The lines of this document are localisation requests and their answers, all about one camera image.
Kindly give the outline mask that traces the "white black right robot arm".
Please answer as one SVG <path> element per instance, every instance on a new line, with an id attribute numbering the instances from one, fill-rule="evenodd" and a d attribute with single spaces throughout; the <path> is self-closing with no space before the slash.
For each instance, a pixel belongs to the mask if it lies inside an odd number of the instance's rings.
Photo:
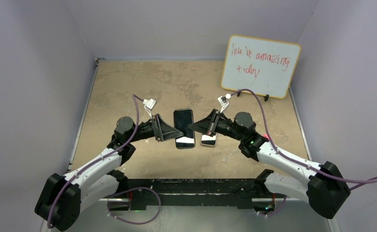
<path id="1" fill-rule="evenodd" d="M 268 137 L 256 131 L 256 123 L 247 112 L 239 112 L 230 120 L 214 109 L 188 128 L 201 134 L 221 134 L 238 140 L 238 148 L 245 157 L 285 173 L 262 171 L 254 184 L 259 196 L 275 193 L 296 198 L 308 203 L 320 216 L 333 219 L 351 194 L 348 185 L 341 181 L 342 175 L 335 164 L 309 161 L 272 145 Z"/>

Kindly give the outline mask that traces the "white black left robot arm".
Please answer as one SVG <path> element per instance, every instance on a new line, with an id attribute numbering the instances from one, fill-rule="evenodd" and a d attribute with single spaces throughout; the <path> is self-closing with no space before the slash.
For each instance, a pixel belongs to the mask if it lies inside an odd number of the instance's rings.
<path id="1" fill-rule="evenodd" d="M 136 148 L 131 142 L 155 138 L 158 142 L 183 136 L 183 132 L 163 121 L 159 114 L 135 124 L 132 118 L 118 119 L 107 147 L 82 167 L 48 177 L 34 208 L 35 214 L 60 231 L 70 228 L 80 213 L 100 199 L 126 195 L 129 184 L 118 167 L 127 162 Z"/>

